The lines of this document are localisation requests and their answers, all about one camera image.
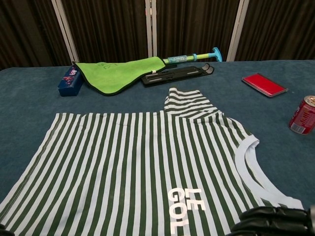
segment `blue table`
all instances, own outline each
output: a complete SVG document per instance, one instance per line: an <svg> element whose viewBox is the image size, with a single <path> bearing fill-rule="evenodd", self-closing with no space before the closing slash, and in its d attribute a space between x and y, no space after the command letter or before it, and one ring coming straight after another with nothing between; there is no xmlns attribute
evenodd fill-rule
<svg viewBox="0 0 315 236"><path fill-rule="evenodd" d="M185 63L180 66L204 63ZM200 90L258 139L257 159L267 177L305 208L315 204L315 131L303 136L287 124L300 101L315 95L315 60L213 62L213 75L156 87L141 82L106 97L83 84L78 96L61 97L57 85L68 67L10 68L0 72L0 202L22 175L56 113L159 111L170 87ZM241 82L261 73L289 88L268 98Z"/></svg>

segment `brown curtain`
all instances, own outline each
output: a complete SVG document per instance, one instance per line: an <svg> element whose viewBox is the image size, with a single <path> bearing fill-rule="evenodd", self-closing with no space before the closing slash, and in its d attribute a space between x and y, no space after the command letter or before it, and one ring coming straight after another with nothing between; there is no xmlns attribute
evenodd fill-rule
<svg viewBox="0 0 315 236"><path fill-rule="evenodd" d="M71 64L50 0L2 0L0 69Z"/></svg>
<svg viewBox="0 0 315 236"><path fill-rule="evenodd" d="M144 0L63 0L81 62L148 57Z"/></svg>
<svg viewBox="0 0 315 236"><path fill-rule="evenodd" d="M157 55L203 54L226 59L238 0L157 0Z"/></svg>
<svg viewBox="0 0 315 236"><path fill-rule="evenodd" d="M235 60L315 59L314 0L251 0Z"/></svg>

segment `green and white striped shirt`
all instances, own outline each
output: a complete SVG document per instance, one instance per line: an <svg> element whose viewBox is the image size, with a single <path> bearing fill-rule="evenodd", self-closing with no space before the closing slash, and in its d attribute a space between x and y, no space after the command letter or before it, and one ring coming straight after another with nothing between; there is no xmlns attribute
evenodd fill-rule
<svg viewBox="0 0 315 236"><path fill-rule="evenodd" d="M223 236L252 207L302 208L264 175L256 139L198 90L163 111L57 114L0 205L16 235Z"/></svg>

